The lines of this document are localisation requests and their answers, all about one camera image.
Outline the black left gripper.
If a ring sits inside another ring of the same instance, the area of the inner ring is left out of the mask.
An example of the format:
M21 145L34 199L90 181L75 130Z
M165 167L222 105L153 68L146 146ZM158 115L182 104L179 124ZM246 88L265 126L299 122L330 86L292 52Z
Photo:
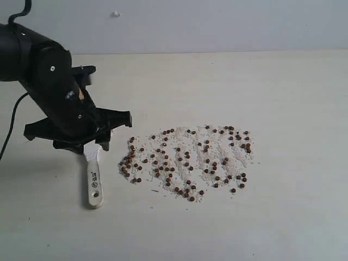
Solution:
M23 135L52 141L58 150L82 153L82 144L91 141L109 151L112 130L120 126L133 127L130 111L102 109L95 106L85 85L76 81L71 86L49 90L40 103L47 118L25 125Z

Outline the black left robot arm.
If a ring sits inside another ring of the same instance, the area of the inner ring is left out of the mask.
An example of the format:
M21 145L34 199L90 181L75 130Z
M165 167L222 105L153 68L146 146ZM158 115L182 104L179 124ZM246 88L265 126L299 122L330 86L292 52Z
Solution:
M18 81L46 118L27 124L24 136L53 142L56 149L83 154L94 141L109 149L111 131L132 126L129 111L95 106L86 87L95 66L72 66L61 44L20 24L1 25L1 81Z

